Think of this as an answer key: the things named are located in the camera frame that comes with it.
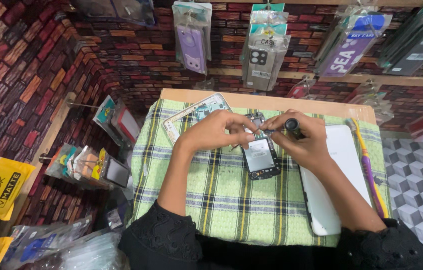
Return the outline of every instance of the hand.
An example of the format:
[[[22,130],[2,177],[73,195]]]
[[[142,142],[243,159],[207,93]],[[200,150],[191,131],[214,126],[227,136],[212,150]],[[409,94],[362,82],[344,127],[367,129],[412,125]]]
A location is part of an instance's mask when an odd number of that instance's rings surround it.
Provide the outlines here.
[[[270,136],[271,139],[283,147],[300,166],[311,172],[332,162],[327,148],[325,122],[322,119],[309,117],[302,112],[289,109],[284,114],[266,120],[259,128],[261,130],[281,130],[286,120],[290,118],[295,118],[300,122],[300,130],[306,138],[296,140],[292,136],[285,136],[282,132],[273,132]]]
[[[255,140],[255,136],[245,132],[243,125],[252,131],[258,130],[256,125],[244,115],[222,109],[215,110],[190,127],[176,143],[192,152],[213,150],[230,144],[241,144],[248,149],[248,143]],[[225,129],[230,130],[230,134],[226,134]]]

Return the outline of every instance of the toothbrush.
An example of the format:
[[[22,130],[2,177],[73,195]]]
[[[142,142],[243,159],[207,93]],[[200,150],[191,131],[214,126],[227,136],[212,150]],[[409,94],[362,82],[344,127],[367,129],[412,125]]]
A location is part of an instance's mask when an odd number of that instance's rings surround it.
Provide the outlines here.
[[[360,142],[360,146],[362,148],[361,162],[366,174],[366,180],[368,182],[368,185],[370,186],[371,195],[373,197],[373,201],[375,203],[378,216],[380,218],[389,218],[387,207],[385,203],[383,202],[383,198],[381,197],[380,191],[378,191],[378,186],[376,185],[375,180],[373,179],[373,174],[371,172],[370,156],[368,155],[368,150],[366,149],[363,138],[361,136],[360,126],[358,125],[358,122],[354,118],[348,118],[346,120],[346,124],[350,127],[352,132],[354,131],[356,133],[356,136],[358,137],[358,141]]]

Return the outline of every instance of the green checkered towel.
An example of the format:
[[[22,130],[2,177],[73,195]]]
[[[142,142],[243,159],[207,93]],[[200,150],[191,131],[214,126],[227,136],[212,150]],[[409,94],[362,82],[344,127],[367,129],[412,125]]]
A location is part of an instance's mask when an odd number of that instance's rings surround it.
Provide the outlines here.
[[[160,99],[150,108],[131,160],[135,211],[130,222],[145,214],[158,197],[170,161],[173,144],[165,132],[163,120],[190,105]],[[232,110],[238,114],[258,111],[248,108]],[[283,113],[276,110],[260,112],[266,119]],[[345,124],[345,119],[340,117],[310,116],[324,119],[327,125]],[[182,134],[196,122],[196,115],[192,113],[176,121],[175,126]],[[359,121],[359,125],[370,154],[373,174],[383,181],[379,190],[391,213],[378,126],[363,121]],[[248,178],[241,149],[238,147],[232,152],[230,149],[231,146],[227,146],[199,151],[190,166],[186,214],[191,215],[202,234],[257,245],[336,246],[339,236],[316,236],[312,233],[298,165],[284,149],[275,144],[282,167],[281,175],[257,181]]]

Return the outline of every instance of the white phone back cover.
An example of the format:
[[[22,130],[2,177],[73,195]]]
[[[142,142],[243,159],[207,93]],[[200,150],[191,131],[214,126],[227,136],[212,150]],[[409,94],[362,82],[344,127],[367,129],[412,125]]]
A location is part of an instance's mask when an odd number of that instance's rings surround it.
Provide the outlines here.
[[[361,164],[358,160],[351,130],[346,125],[327,126],[327,147],[348,180],[371,205]],[[336,235],[341,232],[341,221],[321,182],[309,170],[300,167],[303,188],[308,199],[313,232],[318,236]]]

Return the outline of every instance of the brick wallpaper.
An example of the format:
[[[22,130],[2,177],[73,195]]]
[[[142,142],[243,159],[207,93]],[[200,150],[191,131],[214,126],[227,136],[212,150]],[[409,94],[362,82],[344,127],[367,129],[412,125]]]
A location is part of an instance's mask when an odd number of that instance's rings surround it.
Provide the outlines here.
[[[160,94],[162,88],[192,89],[205,76],[186,70],[175,61],[175,39],[170,1],[156,1],[155,11],[160,25],[146,28],[118,20],[96,20],[83,18],[76,12],[68,16],[78,34],[93,39],[99,46],[97,57],[112,76],[123,86],[123,96],[135,101],[135,109],[145,113]],[[211,29],[212,61],[208,67],[241,69],[239,56],[248,28],[251,3],[213,3]],[[311,72],[315,62],[313,53],[317,50],[323,34],[332,21],[337,6],[286,4],[289,12],[288,34],[292,36],[289,50],[281,70]],[[410,16],[413,8],[382,7],[381,12],[393,14],[393,20],[385,32],[392,34]],[[381,74],[374,64],[381,42],[371,48],[353,73]],[[423,68],[415,73],[423,76]],[[252,93],[243,88],[241,76],[209,75],[217,81],[216,90],[232,93]],[[281,79],[269,96],[283,97],[299,80]],[[357,85],[352,83],[317,83],[313,93],[320,100],[340,102]],[[404,124],[423,114],[423,87],[384,85],[389,92],[386,99],[393,103],[395,119],[384,124],[387,130],[404,131]]]
[[[59,5],[32,0],[0,0],[0,156],[30,162],[69,92],[76,103],[97,105],[107,94],[123,91],[96,57],[96,44],[76,33]],[[105,147],[112,143],[92,117],[94,109],[70,109],[50,150],[63,142]],[[78,190],[61,179],[44,175],[34,182],[16,224],[72,222],[97,216],[104,191]]]

